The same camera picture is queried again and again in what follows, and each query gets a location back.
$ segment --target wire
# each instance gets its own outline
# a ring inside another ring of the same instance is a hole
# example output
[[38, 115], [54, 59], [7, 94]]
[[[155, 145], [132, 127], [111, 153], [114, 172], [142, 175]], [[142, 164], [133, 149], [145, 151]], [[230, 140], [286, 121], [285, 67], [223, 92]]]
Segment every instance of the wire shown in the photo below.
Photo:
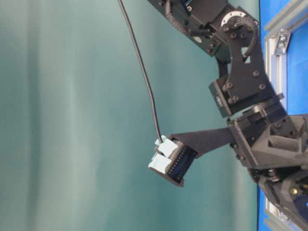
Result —
[[244, 18], [239, 18], [236, 21], [234, 28], [237, 28], [237, 27], [240, 27], [240, 26], [243, 26], [243, 25], [247, 25], [249, 28], [251, 28], [252, 31], [253, 31], [253, 34], [254, 34], [246, 52], [243, 54], [243, 57], [247, 58], [251, 54], [251, 52], [253, 51], [253, 49], [254, 49], [254, 47], [257, 43], [258, 27], [255, 24], [255, 21], [252, 17], [244, 17]]
[[182, 34], [186, 36], [190, 35], [189, 29], [185, 27], [183, 24], [181, 24], [175, 17], [173, 17], [170, 0], [166, 1], [165, 14], [166, 14], [167, 20], [171, 23], [171, 25], [173, 25], [174, 28], [176, 28], [179, 32], [181, 32]]
[[136, 41], [136, 37], [135, 37], [134, 31], [133, 31], [133, 28], [131, 26], [130, 20], [128, 18], [128, 15], [126, 13], [125, 7], [123, 5], [123, 2], [122, 2], [122, 0], [118, 0], [118, 2], [119, 2], [119, 5], [121, 7], [121, 10], [122, 10], [123, 16], [125, 18], [125, 21], [127, 23], [128, 30], [129, 30], [129, 33], [130, 33], [130, 37], [131, 37], [131, 40], [132, 40], [132, 42], [134, 44], [134, 48], [135, 48], [135, 51], [136, 51], [136, 54], [137, 54], [137, 57], [138, 57], [138, 60], [139, 60], [139, 64], [140, 64], [140, 67], [141, 67], [141, 70], [142, 70], [144, 81], [145, 81], [146, 87], [147, 87], [149, 95], [150, 95], [150, 100], [151, 100], [151, 105], [152, 105], [152, 113], [153, 113], [153, 117], [154, 117], [154, 124], [155, 124], [156, 134], [158, 136], [159, 142], [162, 143], [163, 140], [162, 140], [162, 136], [161, 136], [160, 130], [159, 130], [159, 125], [158, 125], [158, 120], [157, 120], [157, 113], [156, 113], [156, 106], [155, 106], [155, 100], [154, 100], [152, 88], [151, 88], [151, 85], [150, 85], [150, 81], [149, 81], [148, 75], [146, 73], [146, 70], [145, 70], [145, 67], [144, 67], [144, 64], [143, 64], [143, 60], [142, 60], [142, 57], [141, 57], [141, 54], [140, 54], [140, 50], [139, 50], [139, 47], [138, 47], [138, 44], [137, 44], [137, 41]]

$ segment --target black robotic arm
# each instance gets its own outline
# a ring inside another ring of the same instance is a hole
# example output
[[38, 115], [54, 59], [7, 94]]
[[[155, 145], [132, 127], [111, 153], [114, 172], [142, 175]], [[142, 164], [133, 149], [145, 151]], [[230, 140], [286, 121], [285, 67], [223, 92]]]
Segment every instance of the black robotic arm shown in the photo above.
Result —
[[219, 78], [209, 89], [228, 118], [226, 128], [160, 138], [149, 168], [183, 186], [195, 158], [230, 144], [270, 202], [308, 230], [308, 120], [289, 116], [280, 102], [283, 95], [276, 95], [265, 72], [258, 21], [227, 0], [148, 1], [216, 58]]

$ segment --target screw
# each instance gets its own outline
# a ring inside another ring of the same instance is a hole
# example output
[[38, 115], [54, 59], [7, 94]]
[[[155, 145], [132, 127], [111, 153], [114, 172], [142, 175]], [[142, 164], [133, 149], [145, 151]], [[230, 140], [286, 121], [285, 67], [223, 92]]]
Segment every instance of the screw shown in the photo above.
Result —
[[230, 89], [233, 87], [233, 84], [231, 82], [227, 83], [227, 88]]
[[260, 84], [260, 85], [259, 85], [259, 89], [260, 89], [260, 90], [264, 90], [264, 89], [265, 89], [265, 85], [264, 85], [264, 84]]
[[287, 40], [286, 36], [284, 36], [284, 35], [280, 36], [280, 41], [281, 42], [285, 42], [286, 40]]
[[223, 28], [223, 31], [224, 32], [227, 32], [227, 31], [229, 31], [230, 30], [230, 28], [228, 27], [228, 26], [225, 26], [224, 28]]
[[232, 33], [230, 37], [231, 37], [231, 39], [235, 39], [237, 37], [237, 35], [235, 33]]
[[275, 124], [275, 127], [276, 127], [276, 128], [281, 128], [281, 123]]
[[297, 188], [292, 188], [290, 192], [291, 192], [292, 195], [297, 195], [298, 194]]
[[282, 48], [284, 46], [283, 42], [278, 43], [278, 48]]
[[236, 102], [236, 101], [239, 100], [239, 97], [238, 97], [237, 95], [234, 95], [234, 96], [232, 97], [232, 100], [233, 100], [234, 102]]
[[253, 75], [254, 77], [258, 77], [258, 76], [260, 75], [260, 72], [254, 71], [254, 72], [252, 73], [252, 75]]

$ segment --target circular bearing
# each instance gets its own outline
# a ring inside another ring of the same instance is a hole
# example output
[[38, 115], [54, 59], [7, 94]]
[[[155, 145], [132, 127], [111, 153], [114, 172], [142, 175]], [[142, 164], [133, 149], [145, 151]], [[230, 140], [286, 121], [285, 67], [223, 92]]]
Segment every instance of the circular bearing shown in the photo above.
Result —
[[235, 17], [235, 16], [243, 18], [246, 16], [246, 14], [241, 11], [232, 11], [224, 16], [224, 18], [221, 21], [221, 26], [225, 25], [229, 21], [230, 18]]

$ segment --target green fabric backdrop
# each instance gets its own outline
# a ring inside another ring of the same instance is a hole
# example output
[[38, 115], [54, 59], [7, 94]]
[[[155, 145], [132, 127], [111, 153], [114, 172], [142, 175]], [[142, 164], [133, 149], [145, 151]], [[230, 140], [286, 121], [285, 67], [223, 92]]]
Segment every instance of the green fabric backdrop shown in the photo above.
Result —
[[[215, 60], [147, 1], [124, 3], [162, 133], [224, 127]], [[228, 147], [183, 189], [147, 169], [151, 109], [116, 0], [1, 0], [0, 44], [1, 231], [256, 230], [257, 186]]]

